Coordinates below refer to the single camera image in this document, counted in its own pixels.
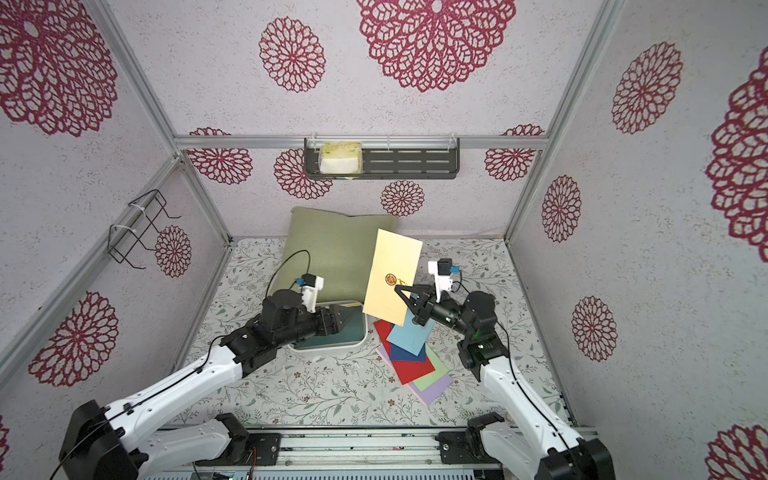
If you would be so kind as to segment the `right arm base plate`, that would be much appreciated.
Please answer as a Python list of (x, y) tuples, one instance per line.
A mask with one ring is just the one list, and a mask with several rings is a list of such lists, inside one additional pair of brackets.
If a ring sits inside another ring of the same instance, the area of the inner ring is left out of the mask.
[(447, 465), (478, 464), (478, 458), (470, 450), (467, 430), (440, 431), (435, 436), (439, 443), (440, 460)]

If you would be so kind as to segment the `light blue envelope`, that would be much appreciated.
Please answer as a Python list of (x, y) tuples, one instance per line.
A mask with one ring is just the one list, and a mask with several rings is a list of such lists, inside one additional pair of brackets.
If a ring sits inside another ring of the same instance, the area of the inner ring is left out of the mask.
[(436, 326), (434, 320), (428, 320), (424, 326), (414, 321), (415, 317), (409, 310), (406, 311), (402, 325), (395, 325), (390, 331), (387, 340), (402, 350), (417, 355), (425, 346), (426, 341)]

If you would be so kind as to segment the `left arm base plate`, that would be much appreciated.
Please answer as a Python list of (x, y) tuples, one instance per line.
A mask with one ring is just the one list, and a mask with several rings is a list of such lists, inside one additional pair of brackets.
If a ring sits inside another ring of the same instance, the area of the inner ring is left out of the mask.
[(248, 467), (272, 467), (277, 464), (281, 450), (280, 433), (259, 431), (250, 433), (246, 441), (241, 465)]

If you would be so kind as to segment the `pale yellow envelope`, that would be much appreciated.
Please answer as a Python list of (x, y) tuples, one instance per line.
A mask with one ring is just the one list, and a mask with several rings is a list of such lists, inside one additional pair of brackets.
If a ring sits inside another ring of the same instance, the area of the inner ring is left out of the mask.
[(398, 285), (412, 286), (423, 243), (379, 229), (363, 312), (396, 326), (403, 326), (406, 303), (395, 291)]

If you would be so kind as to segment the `dark blue envelope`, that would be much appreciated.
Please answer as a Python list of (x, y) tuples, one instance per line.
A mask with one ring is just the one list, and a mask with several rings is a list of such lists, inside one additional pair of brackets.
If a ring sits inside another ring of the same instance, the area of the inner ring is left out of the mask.
[(427, 361), (426, 346), (423, 345), (417, 354), (412, 354), (409, 351), (390, 343), (389, 358), (391, 361), (424, 363)]

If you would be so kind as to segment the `red envelope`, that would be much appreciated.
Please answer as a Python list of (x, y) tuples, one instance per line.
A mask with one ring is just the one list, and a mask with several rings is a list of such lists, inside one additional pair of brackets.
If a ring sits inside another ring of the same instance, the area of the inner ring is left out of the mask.
[(414, 360), (391, 359), (391, 353), (395, 351), (395, 348), (388, 341), (387, 337), (389, 336), (393, 327), (393, 324), (382, 320), (376, 321), (374, 323), (374, 328), (384, 349), (385, 359), (389, 360), (392, 364), (400, 382), (405, 385), (433, 373), (435, 371), (435, 367), (428, 359), (425, 346), (421, 348), (421, 351), (415, 356)]

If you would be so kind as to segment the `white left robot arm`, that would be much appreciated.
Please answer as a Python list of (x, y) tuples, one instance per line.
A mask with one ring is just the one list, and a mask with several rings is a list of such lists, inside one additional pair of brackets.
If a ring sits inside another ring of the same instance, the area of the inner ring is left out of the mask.
[(277, 291), (264, 299), (259, 314), (216, 337), (187, 367), (106, 406), (94, 400), (79, 406), (56, 469), (69, 479), (143, 479), (188, 463), (247, 460), (250, 434), (231, 413), (198, 426), (164, 427), (190, 405), (275, 360), (281, 348), (340, 333), (346, 311), (338, 304), (312, 306), (304, 293)]

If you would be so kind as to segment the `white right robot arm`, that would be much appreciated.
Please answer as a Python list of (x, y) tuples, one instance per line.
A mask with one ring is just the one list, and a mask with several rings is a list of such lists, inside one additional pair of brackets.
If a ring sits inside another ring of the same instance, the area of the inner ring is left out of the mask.
[(397, 285), (397, 295), (416, 323), (429, 320), (464, 336), (457, 344), (462, 365), (512, 418), (497, 413), (470, 419), (462, 436), (440, 434), (449, 461), (495, 460), (518, 479), (614, 479), (612, 456), (597, 438), (585, 439), (534, 390), (499, 338), (495, 298), (481, 291), (457, 303), (434, 286)]

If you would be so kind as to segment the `dark green envelope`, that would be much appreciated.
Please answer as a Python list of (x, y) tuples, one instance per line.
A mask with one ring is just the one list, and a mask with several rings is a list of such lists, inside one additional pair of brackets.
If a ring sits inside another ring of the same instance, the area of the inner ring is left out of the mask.
[(363, 333), (336, 333), (329, 336), (314, 336), (309, 339), (297, 342), (292, 347), (297, 351), (326, 349), (335, 347), (354, 346), (362, 342), (367, 337), (367, 319), (364, 314), (364, 332)]

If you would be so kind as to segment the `lilac envelope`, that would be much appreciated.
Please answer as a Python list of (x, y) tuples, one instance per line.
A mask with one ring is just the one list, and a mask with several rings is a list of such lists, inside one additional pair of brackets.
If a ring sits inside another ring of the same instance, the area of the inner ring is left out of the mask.
[(430, 406), (452, 385), (453, 379), (447, 374), (425, 391), (419, 391), (412, 382), (408, 384), (408, 387), (425, 406)]

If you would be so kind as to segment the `light green envelope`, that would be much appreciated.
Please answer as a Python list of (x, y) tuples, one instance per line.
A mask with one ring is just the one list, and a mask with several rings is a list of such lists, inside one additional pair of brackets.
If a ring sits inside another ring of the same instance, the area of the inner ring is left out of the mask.
[(425, 391), (448, 374), (448, 368), (429, 345), (426, 346), (426, 355), (434, 367), (434, 371), (412, 382), (419, 391)]

